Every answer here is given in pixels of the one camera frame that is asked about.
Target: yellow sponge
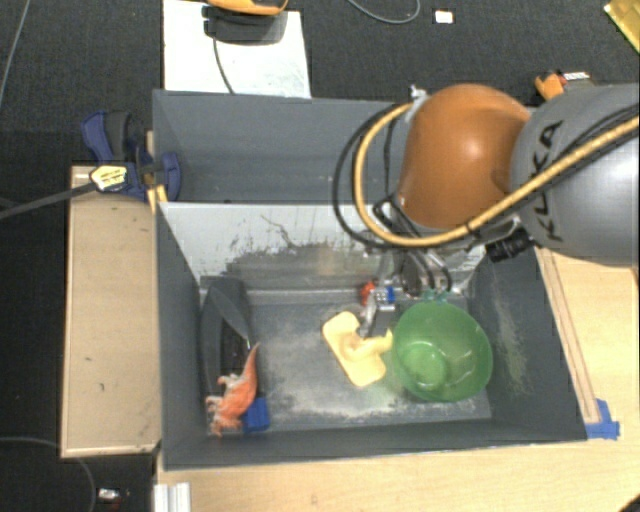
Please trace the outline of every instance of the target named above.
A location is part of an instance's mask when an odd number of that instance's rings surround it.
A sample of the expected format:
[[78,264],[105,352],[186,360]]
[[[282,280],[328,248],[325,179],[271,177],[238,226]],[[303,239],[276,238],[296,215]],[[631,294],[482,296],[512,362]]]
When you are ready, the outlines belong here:
[[322,326],[322,335],[333,350],[349,380],[358,387],[367,386],[387,372],[380,354],[391,349],[391,331],[385,336],[362,338],[360,322],[353,313],[344,311]]

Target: green cup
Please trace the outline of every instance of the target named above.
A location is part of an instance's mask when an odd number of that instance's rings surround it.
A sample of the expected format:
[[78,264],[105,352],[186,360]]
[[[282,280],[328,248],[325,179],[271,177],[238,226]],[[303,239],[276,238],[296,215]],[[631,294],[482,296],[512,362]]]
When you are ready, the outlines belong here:
[[493,370],[491,345],[480,325],[464,310],[435,300],[402,314],[393,330],[391,358],[410,393],[437,402],[477,394]]

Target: toy dinosaur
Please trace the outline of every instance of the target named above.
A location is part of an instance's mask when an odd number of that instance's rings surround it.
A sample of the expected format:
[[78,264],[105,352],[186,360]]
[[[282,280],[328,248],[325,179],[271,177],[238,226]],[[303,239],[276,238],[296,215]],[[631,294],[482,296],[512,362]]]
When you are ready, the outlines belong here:
[[257,343],[244,365],[244,370],[240,376],[231,374],[218,378],[218,384],[225,386],[224,395],[208,396],[205,400],[207,410],[213,413],[211,422],[211,433],[222,437],[223,429],[238,430],[242,426],[240,416],[242,416],[256,396],[258,389],[258,374],[256,371],[256,349]]

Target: wooden board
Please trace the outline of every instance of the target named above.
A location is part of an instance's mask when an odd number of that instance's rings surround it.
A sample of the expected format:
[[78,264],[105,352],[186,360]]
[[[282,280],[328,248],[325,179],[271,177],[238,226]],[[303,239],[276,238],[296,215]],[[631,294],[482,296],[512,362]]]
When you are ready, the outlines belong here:
[[[72,186],[91,168],[74,167]],[[149,452],[160,439],[153,216],[93,192],[70,205],[63,457]]]

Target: black carpet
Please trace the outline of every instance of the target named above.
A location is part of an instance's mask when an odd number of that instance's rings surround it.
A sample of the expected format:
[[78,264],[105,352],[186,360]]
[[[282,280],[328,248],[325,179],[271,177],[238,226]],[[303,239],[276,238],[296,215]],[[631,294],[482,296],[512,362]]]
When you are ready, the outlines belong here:
[[[390,18],[415,0],[360,0]],[[422,0],[406,25],[367,18],[346,0],[304,3],[311,92],[316,97],[405,101],[411,84],[435,92],[481,82],[529,102],[549,69],[588,71],[600,83],[637,82],[638,54],[602,10],[607,0]],[[455,23],[434,24],[434,9]]]
[[[2,2],[0,73],[23,6]],[[161,23],[160,0],[31,1],[0,106],[0,198],[64,190],[72,162],[89,157],[79,123],[98,109],[132,111],[150,127]],[[64,204],[0,223],[0,510],[88,510],[91,485],[120,489],[121,511],[148,510],[150,456],[87,459],[90,484],[54,446],[5,439],[58,440],[65,231]]]
[[[361,3],[399,18],[415,0]],[[638,55],[604,3],[423,0],[418,19],[401,26],[346,0],[290,7],[303,12],[316,97],[404,100],[411,84],[433,92],[476,81],[527,102],[533,78],[550,68],[589,71],[601,83],[638,81]],[[2,0],[0,73],[23,6]],[[435,7],[451,8],[456,22],[433,24]],[[72,162],[89,157],[78,124],[95,110],[128,110],[150,127],[161,74],[161,0],[32,0],[0,106],[0,207],[65,189]],[[58,437],[65,230],[65,205],[0,222],[0,437]],[[123,491],[120,510],[147,509],[150,457],[87,463],[96,486]],[[84,510],[86,479],[48,445],[0,442],[2,511]]]

